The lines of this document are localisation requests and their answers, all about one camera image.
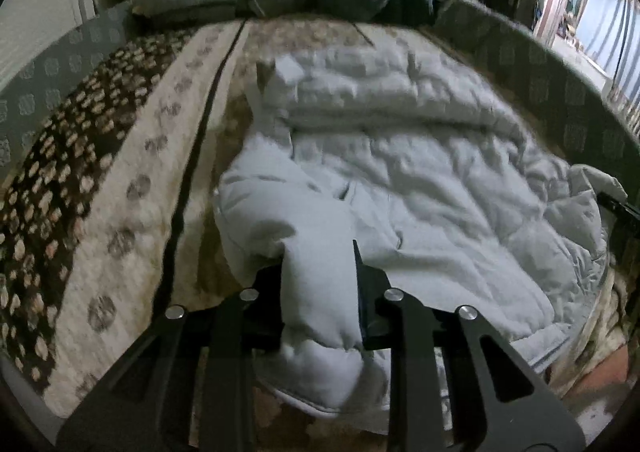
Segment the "light grey puffer jacket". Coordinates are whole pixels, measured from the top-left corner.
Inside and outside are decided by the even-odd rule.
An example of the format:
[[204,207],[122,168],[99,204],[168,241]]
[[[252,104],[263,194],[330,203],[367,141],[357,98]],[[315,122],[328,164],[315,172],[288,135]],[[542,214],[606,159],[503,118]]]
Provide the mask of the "light grey puffer jacket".
[[390,354],[363,348],[356,264],[430,307],[471,305],[536,371],[593,309],[620,182],[550,152],[491,85],[439,50],[332,47],[259,64],[241,152],[214,191],[241,283],[281,258],[284,331],[256,368],[315,416],[371,423]]

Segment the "floral patterned bed blanket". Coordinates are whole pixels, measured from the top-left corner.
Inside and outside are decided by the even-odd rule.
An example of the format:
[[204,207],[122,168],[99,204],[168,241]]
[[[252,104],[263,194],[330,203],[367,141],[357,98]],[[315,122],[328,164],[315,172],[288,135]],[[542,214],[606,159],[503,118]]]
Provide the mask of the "floral patterned bed blanket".
[[262,61],[332,47],[439,50],[550,152],[584,164],[413,30],[281,18],[138,38],[52,113],[1,201],[3,361],[45,416],[72,415],[150,325],[161,291],[201,309],[246,284],[224,258],[213,196],[254,122],[248,87]]

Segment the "white low cabinet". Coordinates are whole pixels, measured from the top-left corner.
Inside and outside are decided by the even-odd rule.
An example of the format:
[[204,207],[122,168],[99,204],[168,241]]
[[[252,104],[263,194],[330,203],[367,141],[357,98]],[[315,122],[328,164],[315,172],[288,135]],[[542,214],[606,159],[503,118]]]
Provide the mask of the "white low cabinet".
[[600,66],[583,52],[580,52],[575,46],[570,45],[567,40],[563,40],[563,38],[559,36],[555,36],[552,49],[560,55],[567,64],[596,87],[602,97],[608,96],[612,88],[612,78]]

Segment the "white wardrobe sliding door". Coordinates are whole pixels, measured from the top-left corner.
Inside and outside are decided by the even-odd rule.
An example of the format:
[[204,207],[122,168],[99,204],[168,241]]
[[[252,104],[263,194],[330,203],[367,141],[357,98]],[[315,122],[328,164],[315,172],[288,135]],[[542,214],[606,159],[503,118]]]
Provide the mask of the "white wardrobe sliding door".
[[93,0],[3,0],[1,85],[54,41],[96,16]]

